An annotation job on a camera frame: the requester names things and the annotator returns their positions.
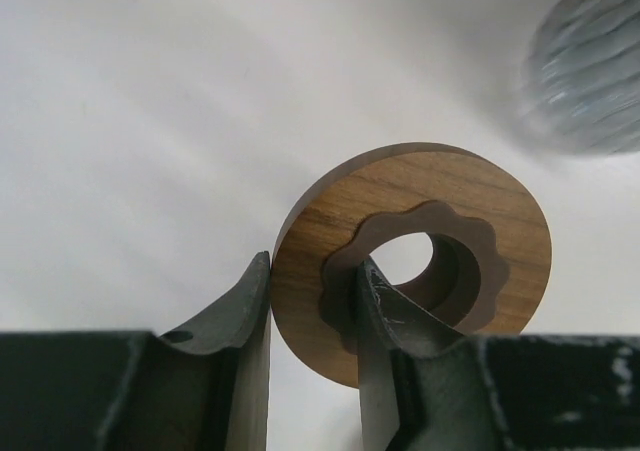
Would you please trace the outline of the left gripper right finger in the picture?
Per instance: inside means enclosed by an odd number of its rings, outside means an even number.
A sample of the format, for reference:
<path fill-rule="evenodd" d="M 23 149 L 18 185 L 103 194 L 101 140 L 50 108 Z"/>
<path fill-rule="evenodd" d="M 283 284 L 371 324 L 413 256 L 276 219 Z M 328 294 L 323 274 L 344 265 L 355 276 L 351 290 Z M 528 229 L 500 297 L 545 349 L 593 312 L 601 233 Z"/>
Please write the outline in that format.
<path fill-rule="evenodd" d="M 368 450 L 635 450 L 635 336 L 464 335 L 372 261 L 355 284 Z"/>

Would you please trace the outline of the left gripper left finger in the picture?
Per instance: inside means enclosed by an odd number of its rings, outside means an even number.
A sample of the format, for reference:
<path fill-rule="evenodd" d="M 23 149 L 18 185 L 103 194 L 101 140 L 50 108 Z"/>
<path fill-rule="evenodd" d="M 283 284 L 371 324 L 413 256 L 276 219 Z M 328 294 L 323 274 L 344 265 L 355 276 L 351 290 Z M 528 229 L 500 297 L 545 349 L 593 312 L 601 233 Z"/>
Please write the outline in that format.
<path fill-rule="evenodd" d="M 183 324 L 1 337 L 5 450 L 262 450 L 270 257 Z"/>

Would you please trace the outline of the clear ribbed glass server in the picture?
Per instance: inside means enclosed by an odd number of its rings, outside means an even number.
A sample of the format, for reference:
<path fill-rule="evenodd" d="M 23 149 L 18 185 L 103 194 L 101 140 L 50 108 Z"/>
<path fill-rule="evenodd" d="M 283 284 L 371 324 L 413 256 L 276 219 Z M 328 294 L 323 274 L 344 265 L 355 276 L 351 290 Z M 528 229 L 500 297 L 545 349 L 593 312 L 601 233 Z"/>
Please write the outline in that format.
<path fill-rule="evenodd" d="M 558 153 L 639 150 L 639 0 L 560 0 L 525 64 L 535 140 Z"/>

